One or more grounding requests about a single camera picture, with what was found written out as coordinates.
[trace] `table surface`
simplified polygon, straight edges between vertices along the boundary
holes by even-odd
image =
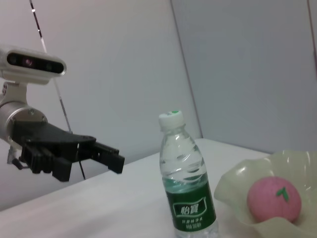
[[[197,144],[214,191],[222,174],[266,154],[207,139]],[[214,201],[222,238],[258,238]],[[1,238],[174,238],[159,154],[0,212]]]

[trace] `bowl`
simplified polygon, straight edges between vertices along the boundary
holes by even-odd
[[[297,188],[302,211],[295,223],[279,217],[257,223],[252,217],[248,191],[254,182],[267,176],[282,177]],[[317,238],[317,152],[282,151],[263,159],[244,160],[221,177],[214,197],[264,238]]]

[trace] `pink golf ball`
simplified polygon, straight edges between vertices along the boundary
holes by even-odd
[[[280,177],[265,177],[249,190],[248,207],[257,222],[273,217],[296,221],[302,209],[301,197],[289,181]]]

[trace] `bottle cap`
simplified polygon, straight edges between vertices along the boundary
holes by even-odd
[[[185,120],[181,111],[171,111],[161,114],[158,117],[161,130],[170,130],[185,125]]]

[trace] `plastic bottle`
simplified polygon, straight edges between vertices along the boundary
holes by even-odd
[[[195,141],[185,131],[182,112],[160,115],[159,124],[164,132],[159,154],[160,172],[176,236],[218,237],[205,162]]]

